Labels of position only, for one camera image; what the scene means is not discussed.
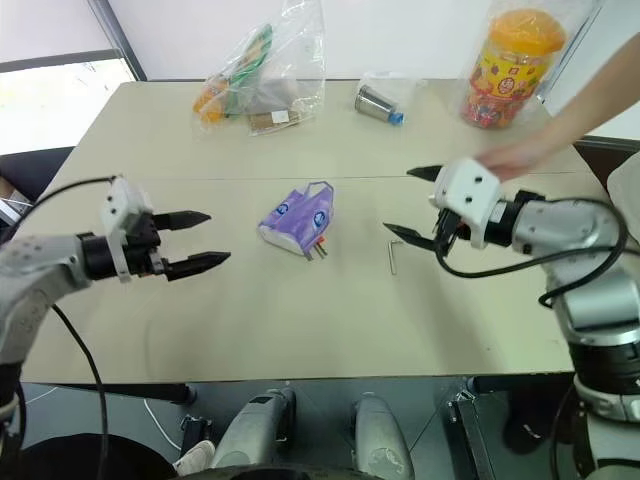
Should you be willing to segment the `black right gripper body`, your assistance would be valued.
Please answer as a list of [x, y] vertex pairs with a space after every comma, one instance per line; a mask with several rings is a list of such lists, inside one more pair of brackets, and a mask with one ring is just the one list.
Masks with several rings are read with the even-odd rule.
[[438, 213], [435, 234], [432, 240], [434, 250], [450, 250], [457, 239], [469, 241], [471, 229], [461, 217], [449, 209]]

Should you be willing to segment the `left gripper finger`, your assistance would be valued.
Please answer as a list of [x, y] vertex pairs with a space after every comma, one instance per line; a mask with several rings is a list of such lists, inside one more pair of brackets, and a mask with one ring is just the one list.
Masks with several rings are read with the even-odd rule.
[[207, 251], [188, 256], [185, 260], [164, 260], [164, 275], [168, 281], [180, 280], [211, 270], [231, 257], [230, 252]]
[[155, 214], [152, 216], [152, 221], [157, 230], [169, 231], [189, 229], [211, 219], [212, 217], [210, 215], [193, 210]]

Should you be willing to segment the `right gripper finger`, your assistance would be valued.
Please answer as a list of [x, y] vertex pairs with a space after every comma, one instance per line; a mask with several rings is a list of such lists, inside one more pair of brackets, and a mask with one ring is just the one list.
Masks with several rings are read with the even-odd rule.
[[423, 237], [416, 230], [387, 222], [384, 222], [383, 225], [405, 243], [431, 252], [439, 250], [439, 244], [435, 240]]
[[430, 165], [414, 167], [406, 171], [408, 176], [416, 177], [431, 183], [435, 183], [440, 174], [442, 165]]

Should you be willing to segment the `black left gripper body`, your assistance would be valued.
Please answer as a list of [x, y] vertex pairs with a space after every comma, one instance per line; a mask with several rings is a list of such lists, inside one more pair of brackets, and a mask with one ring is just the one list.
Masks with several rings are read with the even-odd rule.
[[125, 235], [123, 247], [127, 266], [132, 275], [166, 275], [169, 261], [159, 253], [161, 239], [159, 232], [171, 226], [170, 215], [143, 213], [133, 222]]

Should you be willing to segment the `person's bare hand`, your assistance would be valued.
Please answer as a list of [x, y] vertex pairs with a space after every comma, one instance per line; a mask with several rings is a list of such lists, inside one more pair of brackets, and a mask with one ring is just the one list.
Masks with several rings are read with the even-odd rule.
[[511, 180], [540, 166], [555, 150], [554, 133], [544, 128], [509, 145], [477, 154], [475, 159], [501, 181]]

